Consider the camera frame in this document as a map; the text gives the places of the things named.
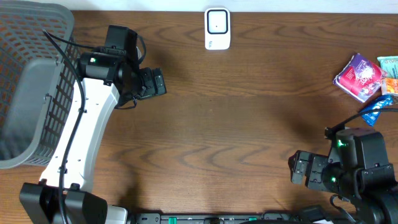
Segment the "orange Kleenex tissue pack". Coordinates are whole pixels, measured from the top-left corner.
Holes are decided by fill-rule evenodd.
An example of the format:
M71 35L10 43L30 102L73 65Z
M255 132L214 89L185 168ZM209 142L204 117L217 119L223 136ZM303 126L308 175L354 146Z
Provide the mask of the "orange Kleenex tissue pack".
M398 95L398 79L384 78L381 80L382 95Z

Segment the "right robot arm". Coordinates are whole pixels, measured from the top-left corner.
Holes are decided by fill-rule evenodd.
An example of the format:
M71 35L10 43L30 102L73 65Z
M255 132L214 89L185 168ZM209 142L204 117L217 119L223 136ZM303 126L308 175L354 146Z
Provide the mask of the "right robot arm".
M371 128L327 128L327 156L297 151L289 157L290 178L308 189L330 192L331 199L349 202L351 223L397 223L397 181L382 134Z

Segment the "green wet wipes pack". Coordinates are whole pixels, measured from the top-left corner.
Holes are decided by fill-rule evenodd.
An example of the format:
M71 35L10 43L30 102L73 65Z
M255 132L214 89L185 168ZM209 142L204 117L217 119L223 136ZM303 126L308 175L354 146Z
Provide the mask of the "green wet wipes pack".
M378 57L380 67L387 72L387 78L397 79L398 56Z

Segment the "pink purple liner pack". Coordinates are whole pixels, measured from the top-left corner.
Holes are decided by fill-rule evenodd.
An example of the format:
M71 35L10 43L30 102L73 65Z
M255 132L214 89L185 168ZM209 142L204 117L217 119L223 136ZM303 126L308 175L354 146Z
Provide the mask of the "pink purple liner pack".
M381 87L387 72L361 54L354 54L345 68L333 79L341 88L361 103L366 102Z

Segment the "blue Oreo cookie pack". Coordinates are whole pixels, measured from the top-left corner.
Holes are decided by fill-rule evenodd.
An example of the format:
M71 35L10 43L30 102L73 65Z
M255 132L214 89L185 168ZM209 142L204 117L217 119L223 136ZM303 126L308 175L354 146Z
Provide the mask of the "blue Oreo cookie pack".
M383 109L387 106L391 106L396 102L395 96L393 95L382 95L370 102L363 110L363 111L370 111L370 110L376 110L376 109ZM379 115L381 114L380 111L375 111L371 113L366 113L363 114L361 117L364 120L364 122L373 127L376 124L376 121L378 120Z

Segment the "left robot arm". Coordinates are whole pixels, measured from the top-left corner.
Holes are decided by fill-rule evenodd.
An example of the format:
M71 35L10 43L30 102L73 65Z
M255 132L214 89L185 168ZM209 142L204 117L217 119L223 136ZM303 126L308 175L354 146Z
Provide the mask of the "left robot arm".
M128 209L92 193L95 164L114 110L167 91L161 69L142 68L143 38L109 26L104 45L88 47L70 65L75 77L72 106L47 168L36 184L25 183L19 200L33 223L131 223Z

